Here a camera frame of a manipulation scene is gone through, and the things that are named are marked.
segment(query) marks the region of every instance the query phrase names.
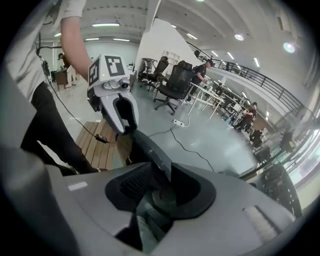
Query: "ceiling light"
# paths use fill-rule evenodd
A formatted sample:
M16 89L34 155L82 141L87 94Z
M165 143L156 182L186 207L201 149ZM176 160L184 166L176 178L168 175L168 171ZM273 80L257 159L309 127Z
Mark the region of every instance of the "ceiling light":
M235 58L231 55L230 52L227 52L227 54L229 54L229 56L230 56L231 59L233 59L233 60L235 59Z
M296 51L295 46L294 46L292 43L289 43L289 42L285 42L285 43L283 44L283 48L284 48L288 53L291 53L291 54L293 54L293 53Z
M115 41L124 41L124 42L130 42L128 39L120 39L120 38L114 38Z
M87 38L85 41L99 40L99 38Z
M192 34L190 34L190 33L187 33L186 34L188 37L190 37L190 38L193 38L193 39L195 39L195 40L197 40L198 38L196 38L195 36L193 36Z
M244 38L242 35L240 35L240 34L235 34L234 37L235 37L235 39L237 39L237 40L239 40L239 41L243 41L243 40L245 39L245 38Z
M92 27L118 27L120 26L119 23L100 23L100 24L93 24Z
M218 54L216 54L213 50L211 51L215 56L217 56L218 57Z
M254 59L254 61L255 61L256 66L257 66L258 68L260 68L260 65L259 65L258 59L257 59L257 58L253 58L253 59Z

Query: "wooden pallet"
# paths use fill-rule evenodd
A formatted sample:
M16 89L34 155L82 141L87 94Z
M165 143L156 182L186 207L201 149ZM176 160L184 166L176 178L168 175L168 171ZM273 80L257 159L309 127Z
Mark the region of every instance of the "wooden pallet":
M101 122L86 122L84 127L94 135L104 136L111 143L104 144L96 140L84 128L80 131L75 143L81 148L93 168L111 170L116 150L116 133L104 119Z

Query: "black metal railing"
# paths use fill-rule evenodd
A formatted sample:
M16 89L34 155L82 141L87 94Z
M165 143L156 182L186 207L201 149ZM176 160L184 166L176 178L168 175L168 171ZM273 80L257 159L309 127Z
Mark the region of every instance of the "black metal railing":
M200 61L206 62L208 59L212 59L216 69L222 69L248 79L269 92L272 96L276 97L288 108L289 111L293 112L293 114L297 114L299 109L304 107L304 105L295 96L293 96L292 93L265 75L248 67L237 65L236 63L214 59L213 56L209 56L193 44L189 42L187 43Z

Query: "gray floor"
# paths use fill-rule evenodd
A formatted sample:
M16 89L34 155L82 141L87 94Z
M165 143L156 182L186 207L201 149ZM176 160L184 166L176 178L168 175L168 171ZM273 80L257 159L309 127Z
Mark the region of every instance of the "gray floor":
M184 104L175 114L163 106L158 110L154 108L160 104L153 102L155 92L147 91L144 86L136 84L132 90L139 109L138 129L146 135L163 132L174 126L173 120L177 119L188 124L188 115L191 105ZM87 121L99 121L102 116L92 110L87 101L87 84L81 80L76 87L61 89L58 93L63 103L70 112L83 124ZM158 93L158 98L165 98ZM62 104L54 96L59 113L73 139L76 139L82 127L70 116ZM212 109L207 107L201 111L202 105L196 104L190 116L189 127L179 127L173 130L176 138L183 146L191 151L196 151L206 158L215 172L233 172L241 174L256 166L251 148L244 136L235 132L216 113L211 120ZM177 163L183 163L211 171L208 163L196 153L187 152L174 140L171 132L158 134L151 137L163 151ZM49 154L60 164L59 158L48 148ZM119 154L114 155L114 168L121 167L122 162Z

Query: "white power strip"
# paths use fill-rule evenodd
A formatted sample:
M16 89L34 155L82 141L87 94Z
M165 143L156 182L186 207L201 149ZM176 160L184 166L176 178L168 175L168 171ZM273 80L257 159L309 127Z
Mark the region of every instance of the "white power strip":
M180 127L186 127L183 122L180 122L180 121L178 121L176 119L173 120L173 123L176 124L177 126L180 126Z

